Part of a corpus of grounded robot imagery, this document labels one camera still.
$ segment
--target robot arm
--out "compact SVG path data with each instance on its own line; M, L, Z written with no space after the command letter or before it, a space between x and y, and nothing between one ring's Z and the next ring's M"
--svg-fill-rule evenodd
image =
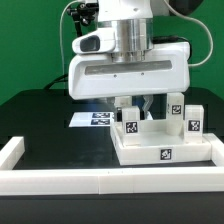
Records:
M96 0L86 0L86 5ZM163 0L98 0L97 30L74 40L69 67L74 99L184 92L189 44L152 43L153 13Z

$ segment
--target metal cylinder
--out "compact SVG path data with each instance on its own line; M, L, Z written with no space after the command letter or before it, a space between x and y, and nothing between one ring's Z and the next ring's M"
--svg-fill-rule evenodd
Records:
M152 19L130 19L98 23L99 28L115 30L116 48L113 62L127 63L144 60L144 51L153 48Z

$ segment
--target black table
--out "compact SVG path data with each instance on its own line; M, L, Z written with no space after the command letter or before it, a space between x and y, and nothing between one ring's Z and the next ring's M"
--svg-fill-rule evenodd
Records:
M165 117L156 95L154 118ZM186 104L202 104L204 131L224 139L224 101L191 88ZM0 145L24 136L26 152L15 169L120 168L108 127L69 128L74 112L108 112L102 100L73 101L64 90L23 91L0 106ZM169 166L212 166L208 162ZM0 198L0 223L223 223L224 193L17 196Z

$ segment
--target white block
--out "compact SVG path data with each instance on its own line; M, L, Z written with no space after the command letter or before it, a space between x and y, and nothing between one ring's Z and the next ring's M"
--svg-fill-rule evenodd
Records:
M212 161L216 166L224 166L224 144L214 134L205 134L204 137L212 145Z
M0 195L99 194L93 170L0 171Z
M122 109L123 145L140 144L140 110L137 106Z
M183 127L184 95L182 93L167 94L167 128L169 135L180 135Z
M24 152L23 137L13 137L0 151L0 170L12 170Z
M134 193L224 190L224 169L216 167L143 168L133 171Z
M137 106L122 108L123 121L139 121L140 110Z
M185 107L184 140L186 143L201 143L203 134L204 108L201 105Z

